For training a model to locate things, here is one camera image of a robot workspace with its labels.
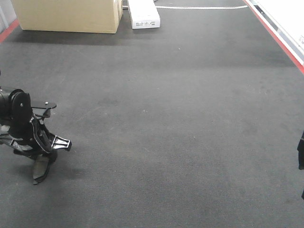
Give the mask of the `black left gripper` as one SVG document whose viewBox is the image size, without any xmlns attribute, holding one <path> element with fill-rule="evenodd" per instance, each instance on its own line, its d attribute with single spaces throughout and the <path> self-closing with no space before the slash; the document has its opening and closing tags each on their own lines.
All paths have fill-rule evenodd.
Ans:
<svg viewBox="0 0 304 228">
<path fill-rule="evenodd" d="M 54 162 L 55 150 L 71 150 L 72 142 L 51 134 L 44 118 L 34 113 L 29 93 L 16 88 L 0 90 L 0 143 L 13 148 L 14 154 Z"/>
</svg>

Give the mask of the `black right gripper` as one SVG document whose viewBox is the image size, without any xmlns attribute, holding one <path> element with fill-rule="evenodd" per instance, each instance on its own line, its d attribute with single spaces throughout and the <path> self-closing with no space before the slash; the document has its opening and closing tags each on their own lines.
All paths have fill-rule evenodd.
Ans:
<svg viewBox="0 0 304 228">
<path fill-rule="evenodd" d="M 299 170 L 303 170 L 304 169 L 304 133 L 301 136 L 301 139 L 298 143 L 297 146 L 297 150 L 298 150 L 298 169 Z"/>
</svg>

